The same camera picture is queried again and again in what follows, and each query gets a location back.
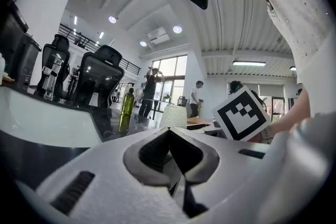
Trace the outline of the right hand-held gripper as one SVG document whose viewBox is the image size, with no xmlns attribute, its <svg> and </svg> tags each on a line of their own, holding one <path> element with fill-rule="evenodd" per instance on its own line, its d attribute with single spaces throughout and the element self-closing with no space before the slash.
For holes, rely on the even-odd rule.
<svg viewBox="0 0 336 224">
<path fill-rule="evenodd" d="M 266 110 L 246 86 L 229 95 L 212 113 L 229 140 L 248 141 L 271 124 Z"/>
</svg>

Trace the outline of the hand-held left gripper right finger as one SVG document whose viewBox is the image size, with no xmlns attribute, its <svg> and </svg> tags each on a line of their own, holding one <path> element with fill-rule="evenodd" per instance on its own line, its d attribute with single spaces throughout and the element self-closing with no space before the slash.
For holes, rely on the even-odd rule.
<svg viewBox="0 0 336 224">
<path fill-rule="evenodd" d="M 170 150 L 185 176 L 183 208 L 174 219 L 256 219 L 260 187 L 253 182 L 267 150 L 264 144 L 231 141 L 169 129 Z"/>
</svg>

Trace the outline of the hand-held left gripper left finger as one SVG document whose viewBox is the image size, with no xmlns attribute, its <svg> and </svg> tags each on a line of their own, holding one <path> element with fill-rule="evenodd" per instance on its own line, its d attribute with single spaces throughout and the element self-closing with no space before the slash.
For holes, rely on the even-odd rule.
<svg viewBox="0 0 336 224">
<path fill-rule="evenodd" d="M 81 223 L 184 223 L 188 216 L 166 187 L 144 186 L 123 163 L 132 144 L 154 134 L 149 130 L 96 145 L 49 175 L 36 189 L 51 202 L 81 171 L 94 174 L 70 212 Z"/>
</svg>

